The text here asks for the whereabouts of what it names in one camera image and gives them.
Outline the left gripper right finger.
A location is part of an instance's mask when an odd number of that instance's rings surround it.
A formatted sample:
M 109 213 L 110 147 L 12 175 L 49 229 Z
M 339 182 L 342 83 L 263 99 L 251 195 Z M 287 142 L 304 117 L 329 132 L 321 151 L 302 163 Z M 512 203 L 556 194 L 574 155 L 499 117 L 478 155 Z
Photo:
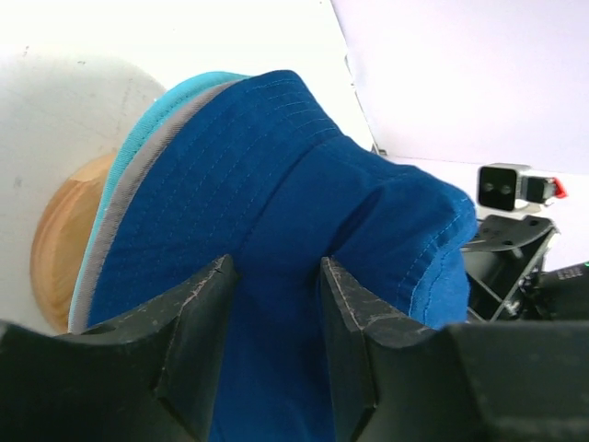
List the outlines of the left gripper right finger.
M 450 440 L 450 331 L 409 318 L 331 258 L 320 279 L 337 440 Z

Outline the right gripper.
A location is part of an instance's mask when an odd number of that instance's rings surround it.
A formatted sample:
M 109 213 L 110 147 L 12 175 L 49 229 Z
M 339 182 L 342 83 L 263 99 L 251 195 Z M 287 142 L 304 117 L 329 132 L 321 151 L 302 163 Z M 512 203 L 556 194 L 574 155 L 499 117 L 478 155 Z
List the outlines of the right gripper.
M 588 262 L 542 272 L 552 220 L 489 215 L 461 251 L 469 320 L 588 320 Z

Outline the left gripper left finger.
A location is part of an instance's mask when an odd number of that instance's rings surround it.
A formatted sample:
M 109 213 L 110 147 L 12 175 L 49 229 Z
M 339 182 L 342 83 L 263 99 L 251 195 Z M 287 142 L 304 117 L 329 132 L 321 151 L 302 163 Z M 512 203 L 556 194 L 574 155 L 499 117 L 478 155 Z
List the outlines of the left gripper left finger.
M 63 341 L 79 353 L 87 441 L 205 441 L 238 280 L 222 256 L 180 285 Z

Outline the blue hat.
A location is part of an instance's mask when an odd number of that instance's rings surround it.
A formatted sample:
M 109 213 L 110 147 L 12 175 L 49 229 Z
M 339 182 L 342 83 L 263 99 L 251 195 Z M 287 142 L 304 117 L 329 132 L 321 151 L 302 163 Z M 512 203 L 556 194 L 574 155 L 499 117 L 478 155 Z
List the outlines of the blue hat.
M 331 441 L 319 264 L 439 329 L 467 317 L 461 247 L 477 228 L 458 188 L 359 147 L 303 80 L 274 71 L 221 87 L 176 134 L 157 131 L 129 167 L 139 185 L 87 247 L 73 327 L 120 315 L 218 256 L 241 279 L 210 438 Z

